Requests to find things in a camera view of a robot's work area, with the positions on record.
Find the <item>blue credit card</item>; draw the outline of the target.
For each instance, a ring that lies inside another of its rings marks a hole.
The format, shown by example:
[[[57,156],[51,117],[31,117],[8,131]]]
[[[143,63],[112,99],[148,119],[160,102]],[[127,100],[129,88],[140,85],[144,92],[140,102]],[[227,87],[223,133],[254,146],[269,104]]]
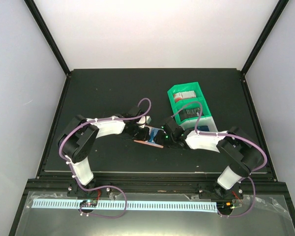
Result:
[[[154,141],[154,138],[156,137],[158,131],[162,131],[162,129],[149,127],[149,140],[148,140],[149,143],[156,144],[156,142]]]

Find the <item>blue card stack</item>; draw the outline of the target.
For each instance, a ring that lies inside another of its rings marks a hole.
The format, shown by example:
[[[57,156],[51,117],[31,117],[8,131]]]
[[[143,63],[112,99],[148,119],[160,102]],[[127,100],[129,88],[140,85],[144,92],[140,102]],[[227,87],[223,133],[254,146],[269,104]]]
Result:
[[[197,126],[197,130],[202,131],[202,132],[209,132],[209,127],[206,125],[202,125],[202,126]]]

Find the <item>green and white card bin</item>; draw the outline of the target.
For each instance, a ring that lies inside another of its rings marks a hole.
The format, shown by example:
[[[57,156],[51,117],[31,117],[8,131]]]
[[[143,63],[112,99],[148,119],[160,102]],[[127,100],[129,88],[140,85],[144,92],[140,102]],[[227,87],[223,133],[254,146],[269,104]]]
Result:
[[[177,103],[174,101],[173,94],[177,92],[191,91],[191,90],[193,90],[196,93],[196,96],[197,96],[196,98],[181,100]],[[213,116],[211,115],[206,99],[204,97],[204,94],[198,82],[174,85],[167,91],[167,94],[168,94],[172,111],[175,115],[174,118],[177,124],[180,125],[183,129],[185,130],[193,129],[197,126],[206,125],[209,127],[209,130],[211,132],[217,131],[217,127],[215,125]],[[185,120],[180,119],[179,117],[180,111],[184,109],[190,109],[190,108],[196,108],[196,107],[199,107],[201,109],[198,117],[189,118]]]

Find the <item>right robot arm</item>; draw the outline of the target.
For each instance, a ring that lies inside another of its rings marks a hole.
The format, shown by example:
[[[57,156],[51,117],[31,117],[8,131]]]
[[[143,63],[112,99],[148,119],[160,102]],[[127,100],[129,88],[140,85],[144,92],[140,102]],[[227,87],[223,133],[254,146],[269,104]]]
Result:
[[[201,131],[197,126],[184,130],[173,118],[167,118],[153,140],[169,148],[220,153],[227,161],[227,167],[213,187],[219,198],[227,197],[236,183],[267,164],[266,153],[238,127],[222,132]]]

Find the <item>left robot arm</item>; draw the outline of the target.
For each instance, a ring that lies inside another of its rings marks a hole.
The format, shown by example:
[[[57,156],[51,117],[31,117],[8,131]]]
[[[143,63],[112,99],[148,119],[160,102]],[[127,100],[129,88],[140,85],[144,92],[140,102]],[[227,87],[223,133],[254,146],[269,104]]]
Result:
[[[139,141],[149,139],[150,116],[139,107],[125,114],[108,118],[85,118],[75,116],[58,138],[59,155],[72,171],[72,177],[79,183],[78,190],[84,196],[91,196],[96,189],[88,156],[95,140],[122,133]]]

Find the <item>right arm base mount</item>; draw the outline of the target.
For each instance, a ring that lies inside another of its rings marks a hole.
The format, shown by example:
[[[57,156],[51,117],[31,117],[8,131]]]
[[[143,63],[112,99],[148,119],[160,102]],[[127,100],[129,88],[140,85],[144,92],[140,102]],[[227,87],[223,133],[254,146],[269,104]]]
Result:
[[[233,200],[236,198],[243,199],[243,190],[241,185],[236,183],[231,189],[226,190],[217,182],[200,182],[197,193],[200,198],[211,200]]]

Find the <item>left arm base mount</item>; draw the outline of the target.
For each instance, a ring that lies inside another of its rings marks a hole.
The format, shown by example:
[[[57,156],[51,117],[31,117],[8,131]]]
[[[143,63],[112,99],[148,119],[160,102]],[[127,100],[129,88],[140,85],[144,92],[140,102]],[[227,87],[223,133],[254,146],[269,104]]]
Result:
[[[79,200],[82,199],[78,207],[82,207],[82,212],[86,214],[93,213],[91,207],[96,207],[99,200],[108,198],[110,194],[109,187],[95,191],[85,191],[80,188],[75,180],[69,182],[67,189],[68,197],[76,197]]]

